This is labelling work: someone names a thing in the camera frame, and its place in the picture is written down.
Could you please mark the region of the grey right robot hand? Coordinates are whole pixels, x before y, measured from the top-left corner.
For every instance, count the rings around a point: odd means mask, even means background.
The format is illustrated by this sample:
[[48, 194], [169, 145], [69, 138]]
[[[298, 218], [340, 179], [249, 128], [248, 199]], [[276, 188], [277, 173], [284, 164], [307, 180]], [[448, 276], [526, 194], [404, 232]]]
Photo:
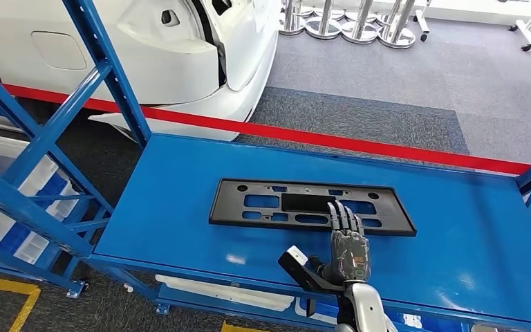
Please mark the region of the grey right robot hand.
[[367, 282], [371, 275], [369, 240], [364, 235], [361, 218], [340, 203], [327, 203], [330, 221], [330, 261], [322, 262], [310, 256], [309, 266], [331, 284], [341, 286], [345, 282]]

